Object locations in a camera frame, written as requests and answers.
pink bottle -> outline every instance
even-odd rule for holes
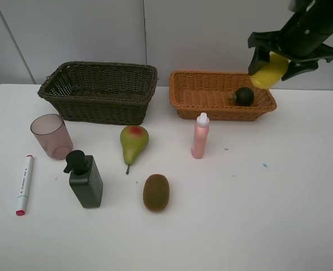
[[[206,113],[200,114],[196,119],[193,146],[191,154],[196,159],[201,159],[204,156],[206,137],[209,133],[209,118]]]

black pump nozzle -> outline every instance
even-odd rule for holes
[[[83,151],[71,151],[66,157],[67,166],[64,169],[64,173],[70,173],[73,171],[76,175],[82,175],[89,169],[87,158]]]

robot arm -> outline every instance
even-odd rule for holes
[[[333,34],[333,0],[296,0],[290,7],[295,12],[280,31],[253,32],[248,47],[255,47],[249,74],[269,63],[272,51],[290,60],[282,81],[301,73],[315,71],[318,61],[333,60],[333,47],[323,42]]]

white marker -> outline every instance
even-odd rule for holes
[[[17,211],[15,212],[17,216],[25,215],[25,206],[27,206],[29,186],[31,185],[32,168],[33,156],[27,155],[25,158],[25,170],[22,176],[20,192],[18,195]]]

plastic cup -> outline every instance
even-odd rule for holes
[[[55,160],[66,158],[73,149],[73,143],[61,116],[48,114],[35,119],[31,131],[46,154]]]

